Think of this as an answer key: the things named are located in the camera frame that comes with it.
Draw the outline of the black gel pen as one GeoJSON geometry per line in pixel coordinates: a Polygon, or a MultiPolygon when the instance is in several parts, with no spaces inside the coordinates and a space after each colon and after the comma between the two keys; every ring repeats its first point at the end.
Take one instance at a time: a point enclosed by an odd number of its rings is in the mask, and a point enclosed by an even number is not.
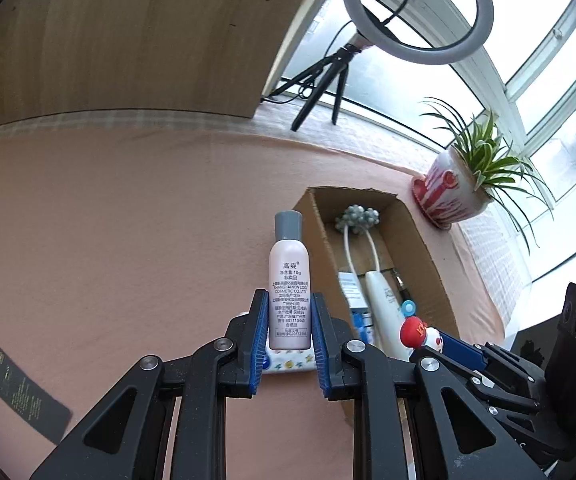
{"type": "Polygon", "coordinates": [[[408,301],[411,299],[411,295],[410,292],[406,286],[406,284],[404,283],[401,274],[399,274],[399,271],[397,271],[396,269],[392,270],[392,274],[393,274],[393,278],[395,281],[395,284],[397,286],[397,289],[399,290],[399,296],[401,296],[403,301],[408,301]]]}

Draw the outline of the small pink bottle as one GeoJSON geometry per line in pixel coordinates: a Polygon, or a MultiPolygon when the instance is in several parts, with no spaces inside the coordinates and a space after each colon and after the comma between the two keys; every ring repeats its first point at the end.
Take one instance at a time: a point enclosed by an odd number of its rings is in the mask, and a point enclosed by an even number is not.
{"type": "Polygon", "coordinates": [[[296,210],[275,214],[276,241],[268,263],[268,344],[273,350],[307,350],[311,345],[311,270],[302,226],[296,210]]]}

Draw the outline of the light wooden board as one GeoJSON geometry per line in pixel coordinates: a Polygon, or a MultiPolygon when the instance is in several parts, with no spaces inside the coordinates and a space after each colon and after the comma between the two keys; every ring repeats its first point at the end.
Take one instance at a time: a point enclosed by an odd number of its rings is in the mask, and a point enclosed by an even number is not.
{"type": "Polygon", "coordinates": [[[314,0],[3,0],[0,126],[85,110],[251,117],[314,0]]]}

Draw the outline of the dark grey card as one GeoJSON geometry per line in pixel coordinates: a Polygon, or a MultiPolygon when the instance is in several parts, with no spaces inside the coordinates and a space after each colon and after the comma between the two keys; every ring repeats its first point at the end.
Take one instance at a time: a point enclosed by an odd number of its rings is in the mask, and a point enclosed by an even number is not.
{"type": "Polygon", "coordinates": [[[70,408],[34,382],[2,348],[0,398],[50,443],[57,445],[66,434],[72,417],[70,408]]]}

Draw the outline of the white blue lotion tube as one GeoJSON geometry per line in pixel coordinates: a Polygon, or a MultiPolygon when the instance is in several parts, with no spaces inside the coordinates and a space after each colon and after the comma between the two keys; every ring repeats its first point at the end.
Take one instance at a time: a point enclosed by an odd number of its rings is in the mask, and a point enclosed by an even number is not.
{"type": "Polygon", "coordinates": [[[401,341],[405,316],[393,289],[378,271],[368,271],[365,274],[365,283],[382,351],[390,358],[408,362],[411,350],[401,341]]]}

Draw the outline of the blue phone stand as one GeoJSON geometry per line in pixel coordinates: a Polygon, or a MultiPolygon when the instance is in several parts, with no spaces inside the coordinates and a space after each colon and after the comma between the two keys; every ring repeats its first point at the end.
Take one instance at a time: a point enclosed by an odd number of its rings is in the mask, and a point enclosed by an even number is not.
{"type": "Polygon", "coordinates": [[[358,338],[365,344],[375,343],[375,330],[373,329],[373,318],[368,308],[353,308],[351,310],[353,326],[358,338]]]}

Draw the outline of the spider plant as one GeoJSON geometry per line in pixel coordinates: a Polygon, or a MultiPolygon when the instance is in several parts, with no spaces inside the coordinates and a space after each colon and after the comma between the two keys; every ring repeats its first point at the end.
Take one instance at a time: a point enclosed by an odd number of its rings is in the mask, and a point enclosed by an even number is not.
{"type": "Polygon", "coordinates": [[[527,249],[538,247],[533,221],[516,196],[522,195],[552,211],[538,190],[546,182],[499,130],[496,110],[486,108],[466,119],[455,106],[435,96],[425,98],[425,104],[430,107],[425,115],[440,121],[436,128],[452,133],[448,146],[456,151],[457,159],[473,178],[473,191],[482,192],[486,200],[507,214],[527,249]]]}

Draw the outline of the cartoon doll keychain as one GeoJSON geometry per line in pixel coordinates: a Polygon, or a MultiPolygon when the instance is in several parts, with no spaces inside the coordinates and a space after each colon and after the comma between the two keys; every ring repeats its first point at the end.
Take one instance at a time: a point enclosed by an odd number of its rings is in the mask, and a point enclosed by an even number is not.
{"type": "Polygon", "coordinates": [[[444,338],[439,330],[429,326],[418,318],[416,304],[413,300],[405,300],[401,305],[404,322],[399,330],[399,339],[402,344],[410,349],[429,347],[442,353],[444,350],[444,338]]]}

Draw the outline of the brown cardboard box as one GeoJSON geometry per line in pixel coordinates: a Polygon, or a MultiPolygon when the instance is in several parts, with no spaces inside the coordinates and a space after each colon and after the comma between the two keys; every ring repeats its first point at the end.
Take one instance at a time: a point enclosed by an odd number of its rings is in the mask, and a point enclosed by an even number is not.
{"type": "MultiPolygon", "coordinates": [[[[303,217],[303,243],[311,257],[312,290],[325,296],[328,309],[335,318],[350,323],[351,309],[339,284],[338,274],[350,272],[343,249],[342,234],[335,229],[335,219],[350,205],[371,207],[380,212],[380,223],[370,230],[377,246],[381,271],[399,302],[392,270],[396,269],[406,284],[411,300],[417,308],[417,317],[428,325],[459,335],[454,308],[445,289],[440,268],[408,205],[396,195],[373,188],[334,188],[314,186],[307,188],[295,205],[303,217]]],[[[373,255],[365,237],[350,234],[351,254],[358,281],[361,283],[371,314],[365,274],[376,271],[373,255]]]]}

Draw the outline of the patterned tissue pack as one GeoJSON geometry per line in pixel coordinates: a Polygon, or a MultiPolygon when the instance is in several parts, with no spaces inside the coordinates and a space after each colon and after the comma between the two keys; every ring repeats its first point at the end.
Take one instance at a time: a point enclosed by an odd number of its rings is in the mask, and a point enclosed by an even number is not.
{"type": "Polygon", "coordinates": [[[269,345],[269,322],[266,322],[265,347],[262,354],[263,374],[306,373],[316,370],[314,346],[306,350],[276,350],[269,345]]]}

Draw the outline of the white usb charger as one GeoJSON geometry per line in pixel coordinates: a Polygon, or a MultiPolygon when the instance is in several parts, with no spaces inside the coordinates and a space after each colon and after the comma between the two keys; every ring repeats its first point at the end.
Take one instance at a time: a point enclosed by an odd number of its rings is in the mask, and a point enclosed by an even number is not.
{"type": "Polygon", "coordinates": [[[352,272],[340,272],[338,278],[349,308],[352,311],[367,310],[368,304],[358,278],[352,272]]]}

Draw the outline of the black tripod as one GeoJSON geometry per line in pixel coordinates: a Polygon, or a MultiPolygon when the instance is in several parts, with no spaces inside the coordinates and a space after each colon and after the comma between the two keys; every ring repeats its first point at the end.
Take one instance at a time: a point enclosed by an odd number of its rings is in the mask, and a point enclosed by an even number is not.
{"type": "Polygon", "coordinates": [[[297,76],[288,79],[281,84],[278,88],[273,90],[265,100],[271,100],[279,94],[285,93],[293,86],[297,86],[297,94],[295,98],[303,98],[304,91],[309,94],[305,98],[301,110],[295,116],[290,129],[297,131],[309,117],[311,111],[317,105],[321,97],[329,89],[333,81],[337,82],[337,90],[335,90],[335,100],[332,105],[331,122],[333,125],[337,124],[341,102],[344,96],[347,78],[350,73],[350,62],[353,61],[356,55],[361,53],[363,48],[355,46],[351,42],[344,44],[335,54],[327,55],[313,65],[305,68],[297,76]]]}

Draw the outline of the white massager with grey balls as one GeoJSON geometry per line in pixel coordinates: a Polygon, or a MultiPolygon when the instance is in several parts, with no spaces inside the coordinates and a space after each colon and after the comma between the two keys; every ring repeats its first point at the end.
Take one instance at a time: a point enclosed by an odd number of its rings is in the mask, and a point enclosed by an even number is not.
{"type": "Polygon", "coordinates": [[[380,223],[380,212],[371,207],[364,207],[358,204],[348,206],[340,217],[335,219],[335,229],[342,234],[343,249],[346,263],[350,272],[358,277],[351,254],[350,234],[363,236],[367,240],[373,255],[373,266],[377,272],[381,271],[380,259],[377,246],[373,240],[370,230],[380,223]]]}

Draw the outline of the red white ceramic pot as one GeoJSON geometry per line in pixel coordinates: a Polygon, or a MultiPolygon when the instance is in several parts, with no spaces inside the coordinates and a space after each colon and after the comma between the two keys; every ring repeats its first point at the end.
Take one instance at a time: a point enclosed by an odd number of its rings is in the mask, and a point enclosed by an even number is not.
{"type": "Polygon", "coordinates": [[[492,203],[484,188],[474,188],[473,172],[455,148],[437,155],[424,177],[413,177],[411,193],[425,217],[441,230],[481,214],[492,203]]]}

